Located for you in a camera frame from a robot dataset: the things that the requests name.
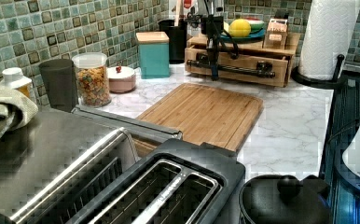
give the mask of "teal canister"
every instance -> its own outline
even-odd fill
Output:
[[[136,33],[142,79],[170,76],[169,37],[164,32]]]

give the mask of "black kettle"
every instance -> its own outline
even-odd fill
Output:
[[[262,175],[241,189],[241,224],[329,224],[325,201],[329,186],[310,175],[299,181],[292,175]]]

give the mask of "marble countertop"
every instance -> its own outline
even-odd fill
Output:
[[[285,88],[235,80],[190,75],[183,64],[171,64],[168,78],[141,79],[136,69],[136,89],[112,94],[112,102],[100,109],[136,118],[183,83],[197,83],[258,97],[264,109],[239,150],[237,161],[246,167],[246,180],[258,175],[317,175],[333,91],[297,84]]]

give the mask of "plate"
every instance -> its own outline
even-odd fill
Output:
[[[250,33],[250,35],[248,35],[247,37],[232,37],[232,39],[236,43],[242,43],[242,42],[247,42],[249,40],[258,39],[264,36],[264,34],[265,34],[265,29],[261,29],[259,31],[254,31]],[[231,42],[227,35],[221,35],[221,38],[224,40],[224,42]]]

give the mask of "small box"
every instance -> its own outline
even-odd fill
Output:
[[[136,33],[142,79],[169,77],[169,37],[165,32]]]
[[[284,49],[287,40],[287,20],[270,19],[265,33],[264,49]]]

